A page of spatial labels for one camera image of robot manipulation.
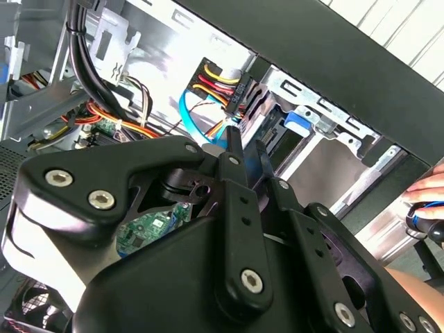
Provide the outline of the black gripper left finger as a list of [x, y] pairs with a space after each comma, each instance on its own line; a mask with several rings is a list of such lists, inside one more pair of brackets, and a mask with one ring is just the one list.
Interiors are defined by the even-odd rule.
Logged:
[[4, 257], [56, 289], [76, 313], [88, 284], [122, 259], [115, 252], [120, 226], [189, 202], [198, 208], [196, 218], [174, 232], [202, 219], [215, 225], [220, 264], [214, 292], [220, 308], [236, 321], [262, 315], [273, 290], [259, 205], [248, 184], [238, 129], [229, 127], [226, 139], [218, 156], [186, 137], [170, 136], [26, 160], [3, 234]]

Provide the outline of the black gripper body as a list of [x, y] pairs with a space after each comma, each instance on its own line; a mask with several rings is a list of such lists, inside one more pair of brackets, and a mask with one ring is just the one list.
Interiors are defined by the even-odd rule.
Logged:
[[273, 302], [236, 321], [215, 297], [217, 229], [202, 219], [101, 271], [87, 286], [74, 332], [331, 332], [332, 305], [319, 305], [293, 250], [265, 239]]

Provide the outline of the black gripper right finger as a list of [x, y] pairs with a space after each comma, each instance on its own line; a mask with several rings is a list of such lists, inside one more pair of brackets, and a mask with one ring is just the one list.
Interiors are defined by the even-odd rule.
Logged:
[[275, 177], [265, 145], [253, 144], [256, 189], [268, 198], [266, 233], [292, 249], [286, 273], [301, 292], [309, 332], [440, 332], [438, 323], [393, 274], [325, 206], [303, 207], [291, 186]]

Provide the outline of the person hand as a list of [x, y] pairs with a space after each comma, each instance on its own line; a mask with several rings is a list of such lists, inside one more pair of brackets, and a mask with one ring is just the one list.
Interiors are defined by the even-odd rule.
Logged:
[[[418, 180], [402, 195], [408, 203], [443, 201], [443, 164], [436, 166], [431, 175]], [[443, 206], [422, 207], [415, 215], [422, 219], [443, 220]]]

